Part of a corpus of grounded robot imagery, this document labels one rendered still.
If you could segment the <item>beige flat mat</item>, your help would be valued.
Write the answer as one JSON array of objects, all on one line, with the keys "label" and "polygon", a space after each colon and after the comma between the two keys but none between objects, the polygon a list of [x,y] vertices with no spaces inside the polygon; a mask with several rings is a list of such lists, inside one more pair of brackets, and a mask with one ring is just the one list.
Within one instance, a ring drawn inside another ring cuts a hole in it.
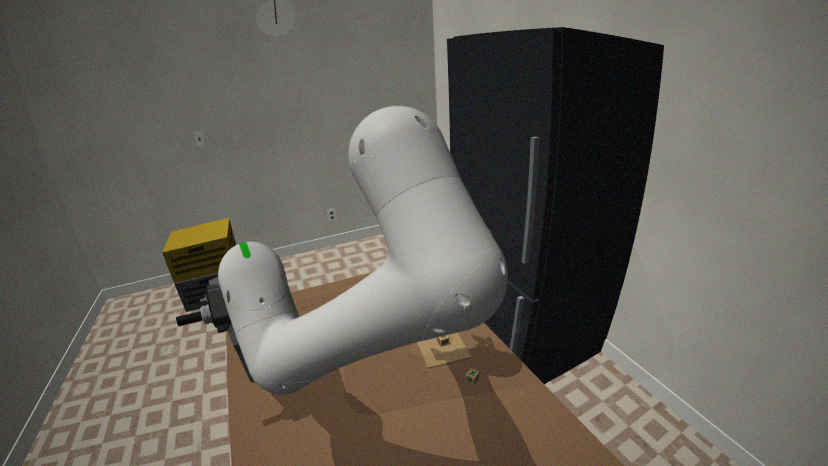
[{"label": "beige flat mat", "polygon": [[417,342],[427,368],[471,358],[458,333],[450,334],[449,344],[440,346],[437,338]]}]

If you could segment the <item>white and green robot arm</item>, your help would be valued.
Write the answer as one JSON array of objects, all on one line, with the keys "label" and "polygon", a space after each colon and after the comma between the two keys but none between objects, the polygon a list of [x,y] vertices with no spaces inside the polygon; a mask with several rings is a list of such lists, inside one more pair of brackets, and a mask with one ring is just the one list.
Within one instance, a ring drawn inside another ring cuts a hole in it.
[{"label": "white and green robot arm", "polygon": [[279,256],[244,242],[222,258],[220,287],[208,285],[200,299],[208,305],[176,317],[178,326],[214,323],[218,333],[232,323],[251,377],[273,394],[297,392],[388,350],[473,329],[506,293],[503,253],[430,117],[406,106],[379,109],[354,131],[348,157],[387,244],[378,269],[299,317]]}]

